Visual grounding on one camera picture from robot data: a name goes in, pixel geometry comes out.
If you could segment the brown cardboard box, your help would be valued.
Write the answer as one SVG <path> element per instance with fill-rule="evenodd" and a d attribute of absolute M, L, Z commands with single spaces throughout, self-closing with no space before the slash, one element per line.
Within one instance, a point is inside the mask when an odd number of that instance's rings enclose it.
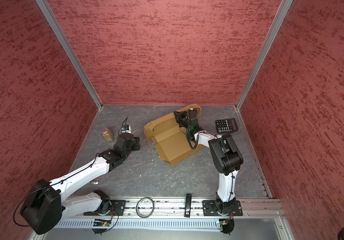
<path fill-rule="evenodd" d="M 144 127 L 147 140 L 155 143 L 154 148 L 159 157 L 171 166 L 205 148 L 203 145 L 198 145 L 192 150 L 185 132 L 185 128 L 179 128 L 173 113 L 153 120 Z"/>

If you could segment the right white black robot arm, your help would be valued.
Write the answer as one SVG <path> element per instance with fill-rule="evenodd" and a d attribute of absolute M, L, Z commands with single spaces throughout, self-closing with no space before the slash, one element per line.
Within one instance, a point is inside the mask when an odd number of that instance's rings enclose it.
<path fill-rule="evenodd" d="M 204 130 L 198 121 L 199 109 L 174 111 L 179 128 L 186 129 L 186 139 L 192 150 L 199 145 L 210 149 L 213 163 L 219 172 L 219 188 L 215 200 L 215 210 L 226 215 L 236 206 L 236 177 L 244 163 L 242 154 L 230 134 L 213 134 Z"/>

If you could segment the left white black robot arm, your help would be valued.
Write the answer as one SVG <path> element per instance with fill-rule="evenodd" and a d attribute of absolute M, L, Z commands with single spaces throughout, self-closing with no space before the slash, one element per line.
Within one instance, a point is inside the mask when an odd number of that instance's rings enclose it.
<path fill-rule="evenodd" d="M 130 133 L 118 136 L 116 144 L 96 154 L 95 158 L 77 170 L 62 177 L 37 181 L 25 199 L 20 215 L 38 235 L 47 233 L 60 221 L 70 217 L 95 213 L 112 215 L 110 197 L 101 190 L 73 197 L 72 194 L 92 180 L 120 166 L 133 151 L 140 150 L 140 140 Z"/>

